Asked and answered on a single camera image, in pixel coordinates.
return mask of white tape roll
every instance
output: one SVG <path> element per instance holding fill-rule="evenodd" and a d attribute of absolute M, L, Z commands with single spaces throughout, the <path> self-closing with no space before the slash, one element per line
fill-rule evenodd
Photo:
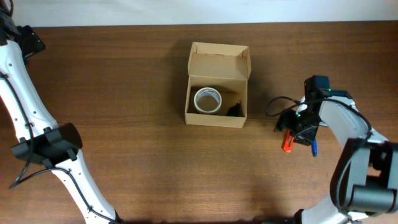
<path fill-rule="evenodd" d="M 222 101 L 220 93 L 209 87 L 200 89 L 193 98 L 195 108 L 201 114 L 217 114 Z"/>

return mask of white wall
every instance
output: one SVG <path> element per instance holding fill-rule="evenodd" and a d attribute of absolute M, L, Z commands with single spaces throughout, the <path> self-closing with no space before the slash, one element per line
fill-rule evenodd
<path fill-rule="evenodd" d="M 398 0 L 14 0 L 16 24 L 102 26 L 398 19 Z"/>

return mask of roll of tape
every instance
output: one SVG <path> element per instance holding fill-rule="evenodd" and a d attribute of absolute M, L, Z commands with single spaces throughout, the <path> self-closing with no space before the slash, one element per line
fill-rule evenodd
<path fill-rule="evenodd" d="M 217 114 L 223 102 L 220 93 L 210 87 L 201 88 L 193 98 L 196 110 L 201 114 Z"/>

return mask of open cardboard box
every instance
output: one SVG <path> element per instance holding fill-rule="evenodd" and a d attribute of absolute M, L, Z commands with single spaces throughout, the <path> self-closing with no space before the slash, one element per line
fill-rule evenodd
<path fill-rule="evenodd" d="M 194 42 L 188 61 L 186 124 L 242 128 L 248 116 L 249 47 Z M 203 87 L 219 91 L 223 102 L 217 115 L 199 114 L 193 97 Z M 240 116 L 226 116 L 240 102 Z"/>

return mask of wooden table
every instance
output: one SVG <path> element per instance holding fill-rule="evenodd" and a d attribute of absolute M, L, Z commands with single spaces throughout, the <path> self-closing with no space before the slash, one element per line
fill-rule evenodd
<path fill-rule="evenodd" d="M 328 75 L 348 90 L 380 133 L 398 141 L 398 22 L 276 23 L 36 29 L 47 50 L 29 75 L 47 109 L 72 122 L 87 167 L 125 220 L 217 222 L 290 217 L 328 194 L 341 148 L 327 128 L 318 157 L 287 154 L 276 119 L 279 95 L 299 99 L 303 82 Z M 185 125 L 187 62 L 193 41 L 250 46 L 252 75 L 243 129 Z M 0 104 L 0 223 L 84 223 L 52 174 L 13 190 L 24 162 Z M 275 110 L 287 106 L 275 105 Z M 42 167 L 33 165 L 29 172 Z M 365 223 L 396 223 L 398 215 Z"/>

